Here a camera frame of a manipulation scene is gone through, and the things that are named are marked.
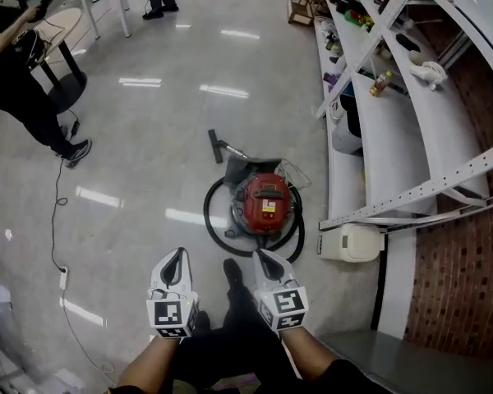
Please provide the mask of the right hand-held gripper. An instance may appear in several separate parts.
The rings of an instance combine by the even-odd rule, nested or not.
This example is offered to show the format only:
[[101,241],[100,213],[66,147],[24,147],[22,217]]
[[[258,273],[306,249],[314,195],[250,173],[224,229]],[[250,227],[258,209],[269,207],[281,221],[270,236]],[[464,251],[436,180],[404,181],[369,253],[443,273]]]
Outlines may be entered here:
[[252,259],[258,289],[254,294],[256,308],[263,321],[273,332],[302,327],[309,303],[292,265],[265,249],[257,249]]

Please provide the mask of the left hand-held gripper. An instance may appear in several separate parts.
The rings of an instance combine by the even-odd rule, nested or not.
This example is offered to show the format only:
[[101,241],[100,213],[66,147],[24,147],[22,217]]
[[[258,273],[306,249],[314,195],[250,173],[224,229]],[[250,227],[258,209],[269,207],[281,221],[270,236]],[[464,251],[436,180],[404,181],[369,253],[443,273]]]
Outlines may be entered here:
[[153,268],[146,301],[150,326],[162,338],[193,335],[199,313],[199,296],[192,290],[190,257],[178,247]]

